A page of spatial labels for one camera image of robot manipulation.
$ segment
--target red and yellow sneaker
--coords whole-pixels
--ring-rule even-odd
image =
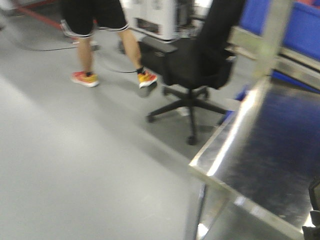
[[[139,88],[148,87],[157,81],[158,77],[149,71],[144,71],[144,73],[138,74]]]
[[[86,76],[84,71],[77,71],[72,73],[71,80],[76,84],[81,84],[88,88],[95,87],[99,84],[96,74],[91,74],[90,76]]]

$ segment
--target chair armrest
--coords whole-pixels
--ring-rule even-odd
[[[163,43],[159,40],[156,40],[153,37],[150,36],[145,36],[142,40],[141,40],[144,44],[157,49],[158,51],[164,53],[164,54],[169,54],[172,53],[176,50],[178,50],[177,47],[169,44],[169,43]]]

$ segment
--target blue container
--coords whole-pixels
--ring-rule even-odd
[[[247,0],[240,26],[261,35],[271,0]],[[295,2],[283,45],[306,56],[320,60],[320,10]]]
[[[270,3],[270,0],[246,0],[240,26],[254,34],[261,35]]]

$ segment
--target gray floor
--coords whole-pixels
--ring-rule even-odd
[[[154,123],[145,115],[174,100],[161,85],[141,97],[114,33],[97,32],[101,84],[72,83],[80,70],[60,31],[29,16],[0,15],[0,239],[182,240],[188,164],[221,115],[198,109],[199,142],[186,144],[188,118],[177,111]],[[232,80],[211,98],[222,105],[248,83],[240,58]]]

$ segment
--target leg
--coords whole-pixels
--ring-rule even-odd
[[[78,58],[80,60],[82,70],[85,73],[93,71],[93,53],[91,51],[91,37],[78,38],[79,44],[77,48]]]
[[[136,69],[142,68],[141,65],[141,52],[139,44],[131,32],[130,29],[118,32],[119,37],[122,40],[125,54],[128,56],[130,61],[133,63]]]

